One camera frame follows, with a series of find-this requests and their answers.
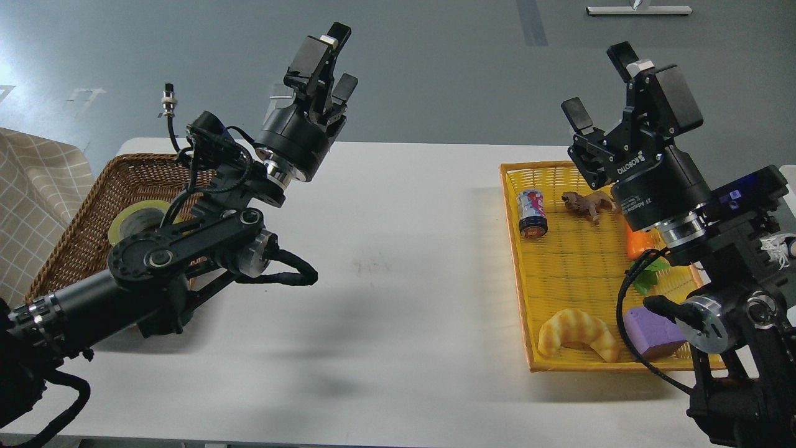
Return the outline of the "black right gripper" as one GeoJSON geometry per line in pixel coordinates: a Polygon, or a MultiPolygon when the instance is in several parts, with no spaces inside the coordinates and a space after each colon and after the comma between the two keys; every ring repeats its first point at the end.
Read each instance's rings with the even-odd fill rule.
{"type": "Polygon", "coordinates": [[[606,54],[626,84],[621,120],[606,135],[579,97],[563,101],[573,130],[568,155],[592,190],[612,184],[611,195],[632,230],[647,230],[711,198],[691,156],[674,144],[704,117],[678,65],[657,68],[629,42],[609,46],[606,54]]]}

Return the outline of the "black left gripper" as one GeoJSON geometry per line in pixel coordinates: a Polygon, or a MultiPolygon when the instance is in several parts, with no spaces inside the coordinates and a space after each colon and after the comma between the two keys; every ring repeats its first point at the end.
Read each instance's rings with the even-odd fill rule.
{"type": "Polygon", "coordinates": [[[270,151],[287,161],[298,181],[315,178],[346,125],[347,102],[358,86],[358,78],[344,73],[336,80],[335,65],[351,34],[349,26],[335,22],[321,37],[306,37],[282,79],[295,91],[295,102],[302,110],[328,110],[323,116],[325,124],[311,121],[308,113],[292,104],[270,111],[254,139],[261,155],[270,151]]]}

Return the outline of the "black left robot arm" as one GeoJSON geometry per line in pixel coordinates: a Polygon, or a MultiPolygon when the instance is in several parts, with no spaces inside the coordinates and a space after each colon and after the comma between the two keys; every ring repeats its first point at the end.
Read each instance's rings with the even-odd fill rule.
{"type": "Polygon", "coordinates": [[[291,181],[309,182],[346,125],[347,102],[358,79],[335,79],[338,55],[351,28],[333,23],[308,36],[282,82],[290,105],[270,111],[261,133],[241,131],[242,144],[203,111],[187,125],[187,146],[174,133],[174,86],[163,89],[176,164],[187,184],[151,230],[111,247],[105,270],[10,309],[2,304],[2,425],[32,410],[46,386],[67,386],[77,398],[39,434],[22,443],[42,447],[85,408],[88,382],[60,371],[63,361],[132,325],[143,337],[182,334],[199,307],[231,283],[310,286],[318,272],[282,249],[257,199],[281,207],[291,181]]]}

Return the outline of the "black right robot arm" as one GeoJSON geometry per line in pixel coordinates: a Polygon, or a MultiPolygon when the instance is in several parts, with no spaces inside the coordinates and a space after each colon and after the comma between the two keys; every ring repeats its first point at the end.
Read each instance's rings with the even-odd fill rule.
{"type": "Polygon", "coordinates": [[[594,126],[579,98],[561,105],[574,130],[570,158],[593,190],[610,186],[629,227],[655,229],[661,250],[646,250],[626,273],[615,317],[634,359],[660,378],[629,340],[622,304],[629,284],[660,258],[671,266],[701,264],[709,281],[682,303],[662,295],[643,304],[682,330],[692,354],[695,385],[675,383],[689,397],[689,417],[714,444],[794,446],[794,266],[765,249],[779,233],[772,216],[787,195],[773,165],[711,189],[675,137],[703,124],[676,65],[657,68],[628,42],[609,59],[625,83],[626,105],[614,130],[594,126]]]}

